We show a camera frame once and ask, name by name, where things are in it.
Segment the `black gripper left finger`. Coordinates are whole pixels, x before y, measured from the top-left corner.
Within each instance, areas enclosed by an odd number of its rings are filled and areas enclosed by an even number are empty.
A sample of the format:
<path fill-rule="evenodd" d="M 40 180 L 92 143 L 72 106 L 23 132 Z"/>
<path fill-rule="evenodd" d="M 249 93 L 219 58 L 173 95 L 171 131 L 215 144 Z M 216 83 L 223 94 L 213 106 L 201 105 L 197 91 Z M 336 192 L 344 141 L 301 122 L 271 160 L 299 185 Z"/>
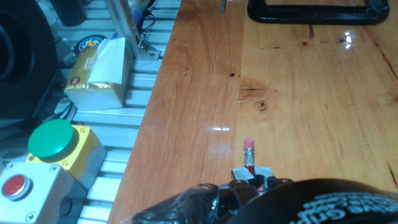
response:
<path fill-rule="evenodd" d="M 255 178 L 247 168 L 233 169 L 231 173 L 232 181 L 219 186 L 218 215 L 236 214 L 241 207 L 259 195 L 254 185 Z"/>

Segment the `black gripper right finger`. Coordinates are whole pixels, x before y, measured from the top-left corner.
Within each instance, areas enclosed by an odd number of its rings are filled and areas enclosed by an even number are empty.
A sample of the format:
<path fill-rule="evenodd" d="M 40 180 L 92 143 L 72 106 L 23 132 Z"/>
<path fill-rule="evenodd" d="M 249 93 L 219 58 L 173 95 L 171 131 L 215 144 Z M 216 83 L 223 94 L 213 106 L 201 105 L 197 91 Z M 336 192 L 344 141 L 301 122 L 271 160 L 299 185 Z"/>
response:
<path fill-rule="evenodd" d="M 272 190 L 284 184 L 292 184 L 294 181 L 287 178 L 277 178 L 269 167 L 254 167 L 258 190 Z"/>

